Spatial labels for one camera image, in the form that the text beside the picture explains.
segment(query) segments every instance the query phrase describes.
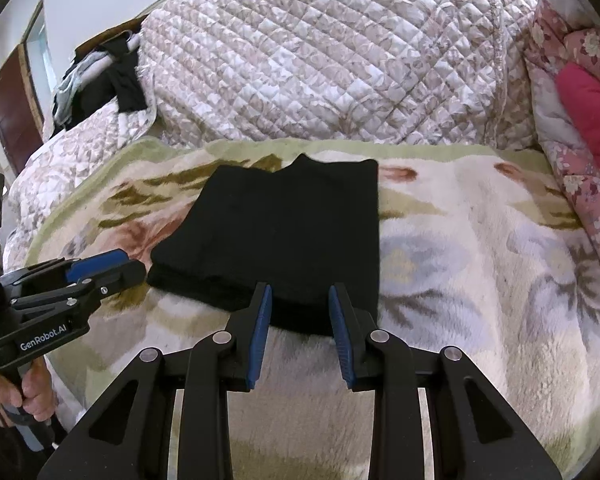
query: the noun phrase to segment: wooden door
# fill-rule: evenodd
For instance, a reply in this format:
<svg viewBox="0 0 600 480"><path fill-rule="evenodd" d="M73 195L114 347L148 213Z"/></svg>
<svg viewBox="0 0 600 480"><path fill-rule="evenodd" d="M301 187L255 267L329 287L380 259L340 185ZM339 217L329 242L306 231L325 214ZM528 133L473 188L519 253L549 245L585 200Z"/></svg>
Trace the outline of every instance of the wooden door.
<svg viewBox="0 0 600 480"><path fill-rule="evenodd" d="M0 69L0 142L16 174L42 146L42 117L20 44Z"/></svg>

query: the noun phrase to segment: fluffy blanket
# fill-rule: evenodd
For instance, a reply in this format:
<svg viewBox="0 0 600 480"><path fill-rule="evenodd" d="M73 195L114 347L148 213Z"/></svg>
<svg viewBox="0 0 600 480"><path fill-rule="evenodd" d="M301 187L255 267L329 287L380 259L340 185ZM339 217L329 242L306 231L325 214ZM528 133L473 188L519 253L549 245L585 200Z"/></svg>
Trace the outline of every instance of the fluffy blanket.
<svg viewBox="0 0 600 480"><path fill-rule="evenodd" d="M27 262L122 248L150 266L219 164L273 171L301 152L379 161L379 325L417 348L464 349L571 478L600 443L600 262L541 153L143 139L52 213ZM64 422L142 348L188 348L227 319L147 286L110 298L87 335L49 355ZM237 479L366 478L372 394L347 391L330 338L270 330L256 390L230 394L229 409Z"/></svg>
<svg viewBox="0 0 600 480"><path fill-rule="evenodd" d="M167 0L142 24L158 113L218 138L531 145L538 0Z"/></svg>

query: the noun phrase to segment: white quilted bedspread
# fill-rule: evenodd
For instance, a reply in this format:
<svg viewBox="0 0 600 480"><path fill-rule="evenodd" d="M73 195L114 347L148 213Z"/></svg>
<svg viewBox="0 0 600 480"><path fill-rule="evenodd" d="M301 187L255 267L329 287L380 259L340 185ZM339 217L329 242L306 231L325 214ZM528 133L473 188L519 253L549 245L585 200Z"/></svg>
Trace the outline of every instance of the white quilted bedspread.
<svg viewBox="0 0 600 480"><path fill-rule="evenodd" d="M522 50L537 1L165 1L141 32L150 108L119 114L113 100L32 157L10 190L20 222L5 270L156 113L171 146L278 137L530 146Z"/></svg>

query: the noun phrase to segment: black garment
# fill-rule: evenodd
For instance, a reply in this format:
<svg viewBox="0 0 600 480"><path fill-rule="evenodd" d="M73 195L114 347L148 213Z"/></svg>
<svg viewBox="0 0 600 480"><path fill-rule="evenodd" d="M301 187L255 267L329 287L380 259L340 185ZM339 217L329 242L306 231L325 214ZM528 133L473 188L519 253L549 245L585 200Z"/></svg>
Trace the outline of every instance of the black garment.
<svg viewBox="0 0 600 480"><path fill-rule="evenodd" d="M71 120L65 124L56 124L54 135L63 128L68 131L77 126L116 96L120 113L137 112L147 108L144 92L136 75L138 51L129 52L127 40L126 34L120 34L96 47L95 50L106 50L115 61L82 90L76 92L72 101Z"/></svg>
<svg viewBox="0 0 600 480"><path fill-rule="evenodd" d="M272 286L271 323L331 335L329 287L378 312L378 164L300 155L277 171L220 166L183 223L151 253L147 282L228 311Z"/></svg>
<svg viewBox="0 0 600 480"><path fill-rule="evenodd" d="M0 480L36 480L45 462L46 456L30 451L18 430L0 427Z"/></svg>

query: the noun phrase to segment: black gripper frame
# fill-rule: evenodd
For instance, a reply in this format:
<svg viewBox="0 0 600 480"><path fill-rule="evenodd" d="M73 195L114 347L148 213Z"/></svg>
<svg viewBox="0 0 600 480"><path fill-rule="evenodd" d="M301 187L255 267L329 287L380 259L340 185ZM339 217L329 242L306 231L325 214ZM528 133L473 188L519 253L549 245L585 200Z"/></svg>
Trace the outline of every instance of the black gripper frame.
<svg viewBox="0 0 600 480"><path fill-rule="evenodd" d="M107 265L112 256L116 263ZM67 272L85 264L80 279L70 283ZM145 277L144 264L120 250L83 260L58 258L3 275L7 305L0 309L0 374L19 381L18 367L87 333L101 300Z"/></svg>
<svg viewBox="0 0 600 480"><path fill-rule="evenodd" d="M378 330L371 314L352 306L342 283L331 288L330 316L343 378L353 391L376 392L370 480L424 479L418 388L427 394L435 480L562 478L460 349L447 346L436 354Z"/></svg>
<svg viewBox="0 0 600 480"><path fill-rule="evenodd" d="M270 286L259 283L224 330L193 348L166 355L142 350L69 432L38 480L166 480L181 389L178 480L232 480L226 393L248 392L260 376L271 301Z"/></svg>

